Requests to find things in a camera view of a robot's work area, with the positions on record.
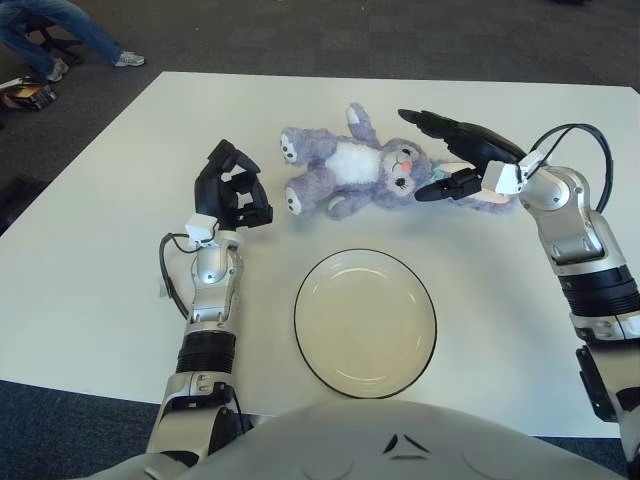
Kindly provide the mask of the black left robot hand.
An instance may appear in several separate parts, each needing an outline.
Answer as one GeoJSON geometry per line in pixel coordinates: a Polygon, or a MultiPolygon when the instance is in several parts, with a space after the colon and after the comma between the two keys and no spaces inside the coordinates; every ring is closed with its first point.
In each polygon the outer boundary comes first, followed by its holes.
{"type": "Polygon", "coordinates": [[[195,212],[215,217],[220,230],[270,224],[273,207],[258,179],[260,172],[246,154],[222,139],[195,180],[195,212]]]}

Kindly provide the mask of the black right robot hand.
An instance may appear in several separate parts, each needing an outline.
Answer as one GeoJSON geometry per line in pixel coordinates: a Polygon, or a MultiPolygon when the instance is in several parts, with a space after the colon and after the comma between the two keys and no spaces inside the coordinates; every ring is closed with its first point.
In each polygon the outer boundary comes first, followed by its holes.
{"type": "Polygon", "coordinates": [[[471,123],[455,121],[429,111],[400,109],[398,115],[423,134],[443,140],[448,150],[469,165],[415,192],[419,202],[460,200],[487,188],[515,195],[524,177],[519,163],[526,153],[497,133],[471,123]]]}

